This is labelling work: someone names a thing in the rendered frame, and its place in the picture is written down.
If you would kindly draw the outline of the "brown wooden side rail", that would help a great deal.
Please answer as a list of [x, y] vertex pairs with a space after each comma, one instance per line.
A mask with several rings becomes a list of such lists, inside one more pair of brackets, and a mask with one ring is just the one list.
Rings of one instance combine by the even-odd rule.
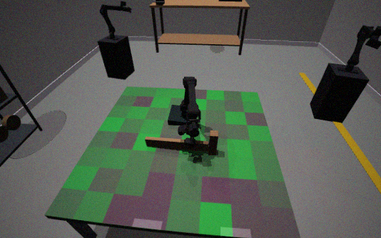
[[171, 148], [171, 149], [180, 149], [180, 150], [196, 150], [196, 151], [205, 151], [208, 152], [208, 141], [195, 141], [195, 146], [189, 148], [185, 145], [185, 140], [182, 139], [173, 139], [173, 138], [155, 138], [155, 137], [146, 137], [145, 138], [147, 147], [155, 148]]

